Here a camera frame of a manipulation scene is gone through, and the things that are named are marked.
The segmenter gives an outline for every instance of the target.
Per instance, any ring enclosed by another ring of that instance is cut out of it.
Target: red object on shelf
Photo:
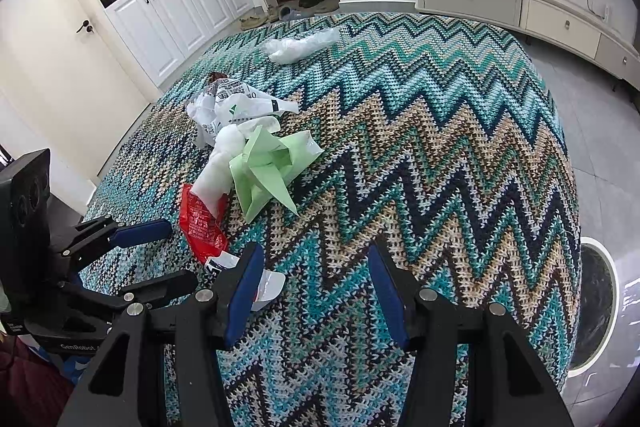
[[[193,255],[203,264],[209,257],[218,257],[228,248],[229,241],[220,230],[220,222],[225,215],[228,202],[229,198],[224,194],[218,202],[218,219],[216,219],[200,198],[191,194],[191,184],[182,186],[178,225],[184,232]]]

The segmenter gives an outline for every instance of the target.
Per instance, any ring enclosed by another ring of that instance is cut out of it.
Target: silver bolt
[[[127,314],[135,317],[136,315],[140,315],[144,309],[145,307],[142,304],[140,304],[139,302],[134,302],[127,308]]]
[[[211,290],[200,290],[196,293],[196,301],[209,302],[213,298],[213,292]]]
[[[438,294],[435,290],[432,290],[431,288],[422,288],[420,290],[420,293],[418,293],[418,295],[420,296],[420,299],[422,299],[423,301],[434,301],[435,299],[438,298]]]
[[[489,304],[489,311],[493,315],[501,317],[507,312],[507,309],[502,304],[500,304],[500,302],[492,302],[491,304]]]

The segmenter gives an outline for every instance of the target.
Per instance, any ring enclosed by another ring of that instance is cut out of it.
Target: chevron pattern
[[[270,63],[267,38],[338,26],[342,39],[290,66]],[[453,302],[500,301],[558,386],[575,343],[580,300],[577,195],[556,106],[506,31],[469,20],[348,14],[259,28],[214,44],[123,146],[88,217],[177,222],[180,188],[208,153],[193,146],[184,102],[210,71],[296,100],[282,135],[310,129],[322,156],[290,187],[299,216],[270,203],[251,225],[236,198],[224,228],[231,250],[264,245],[287,274],[282,295],[252,315],[220,353],[237,427],[394,426],[413,358],[392,342],[366,264],[387,237],[399,266]],[[182,234],[114,250],[82,274],[114,293],[180,268],[211,282]],[[459,346],[451,420],[466,404]],[[179,418],[173,355],[167,401]]]

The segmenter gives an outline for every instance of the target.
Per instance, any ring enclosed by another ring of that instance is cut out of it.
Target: green origami
[[[242,153],[229,162],[246,222],[252,222],[272,197],[298,215],[287,185],[321,153],[309,131],[278,138],[256,127]]]

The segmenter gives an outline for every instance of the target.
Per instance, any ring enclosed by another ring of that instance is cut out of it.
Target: crocheted blanket
[[[340,28],[331,48],[290,66],[257,45]],[[184,102],[210,71],[295,100],[281,136],[310,129],[324,153],[290,186],[299,216],[273,201],[251,225],[232,197],[232,253],[264,246],[283,293],[219,353],[236,427],[394,426],[414,358],[391,340],[366,263],[385,233],[394,258],[453,302],[502,302],[560,387],[574,350],[580,294],[574,175],[556,106],[518,41],[479,22],[414,14],[344,14],[247,31],[212,45],[122,147],[88,217],[177,222],[180,188],[209,152],[193,145]],[[121,286],[178,269],[211,282],[174,237],[113,250],[82,274]],[[171,349],[167,403],[179,418]],[[463,421],[460,346],[452,422]]]

